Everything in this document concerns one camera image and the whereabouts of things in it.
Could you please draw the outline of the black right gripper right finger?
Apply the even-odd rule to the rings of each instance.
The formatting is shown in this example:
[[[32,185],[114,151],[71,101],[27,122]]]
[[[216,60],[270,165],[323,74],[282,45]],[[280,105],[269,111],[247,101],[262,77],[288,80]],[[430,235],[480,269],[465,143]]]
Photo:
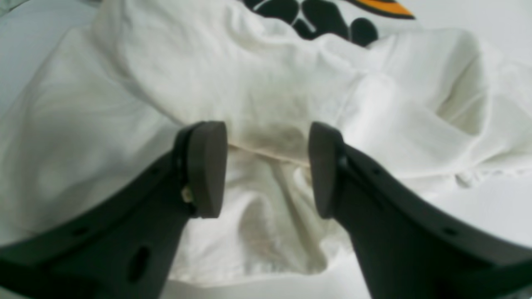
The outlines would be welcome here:
[[[317,212],[347,231],[373,299],[530,299],[530,248],[427,203],[330,125],[312,123],[308,157]]]

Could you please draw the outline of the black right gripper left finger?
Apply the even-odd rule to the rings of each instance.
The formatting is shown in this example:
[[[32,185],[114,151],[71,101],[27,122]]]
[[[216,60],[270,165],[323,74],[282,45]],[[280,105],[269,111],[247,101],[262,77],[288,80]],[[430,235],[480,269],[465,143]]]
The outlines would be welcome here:
[[[104,203],[1,248],[1,286],[29,299],[157,299],[188,221],[220,215],[227,152],[224,122],[183,127]]]

